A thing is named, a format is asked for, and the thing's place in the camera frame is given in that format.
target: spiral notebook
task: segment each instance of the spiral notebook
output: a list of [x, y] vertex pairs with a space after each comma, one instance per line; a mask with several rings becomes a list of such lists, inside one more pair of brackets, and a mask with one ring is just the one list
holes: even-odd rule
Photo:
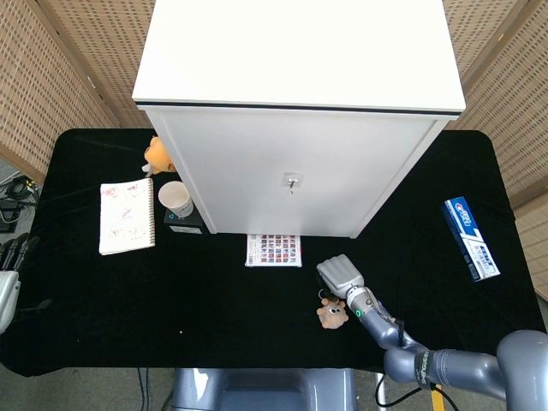
[[99, 252], [103, 255], [154, 247], [152, 180], [101, 184]]

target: cabinet top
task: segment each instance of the cabinet top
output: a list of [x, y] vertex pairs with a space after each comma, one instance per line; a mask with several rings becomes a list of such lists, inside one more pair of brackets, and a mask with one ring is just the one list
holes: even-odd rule
[[133, 98], [465, 107], [441, 0], [156, 0]]

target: toothpaste box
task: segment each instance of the toothpaste box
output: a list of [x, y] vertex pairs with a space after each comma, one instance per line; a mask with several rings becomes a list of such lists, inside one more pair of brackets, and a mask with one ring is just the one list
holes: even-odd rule
[[444, 215], [461, 248], [472, 279], [481, 281], [499, 275], [500, 271], [493, 261], [491, 252], [481, 236], [478, 224], [464, 197], [446, 200]]

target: small bear keychain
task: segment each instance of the small bear keychain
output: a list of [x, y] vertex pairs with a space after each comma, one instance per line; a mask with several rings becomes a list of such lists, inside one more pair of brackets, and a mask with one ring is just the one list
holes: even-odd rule
[[321, 289], [318, 292], [318, 297], [322, 302], [322, 307], [316, 310], [318, 314], [319, 322], [322, 323], [322, 327], [325, 329], [335, 330], [348, 321], [348, 315], [344, 311], [346, 304], [344, 301], [339, 301], [334, 295], [327, 295], [327, 298], [322, 297]]

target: floor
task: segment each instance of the floor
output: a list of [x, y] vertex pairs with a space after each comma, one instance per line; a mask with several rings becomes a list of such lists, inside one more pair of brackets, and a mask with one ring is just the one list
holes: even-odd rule
[[[15, 169], [0, 160], [0, 181]], [[30, 230], [33, 213], [23, 218], [12, 235], [0, 235], [0, 243]], [[539, 306], [548, 327], [548, 304]], [[376, 410], [375, 378], [370, 372], [355, 372], [358, 410]], [[149, 375], [150, 410], [159, 411], [173, 384], [174, 370], [153, 368]], [[416, 384], [387, 381], [388, 401], [394, 401]], [[444, 389], [460, 410], [505, 410], [502, 402], [460, 390]], [[0, 365], [0, 411], [134, 411], [141, 409], [141, 394], [135, 368], [65, 368], [41, 377], [24, 378]], [[420, 392], [397, 406], [401, 411], [432, 410], [429, 392]]]

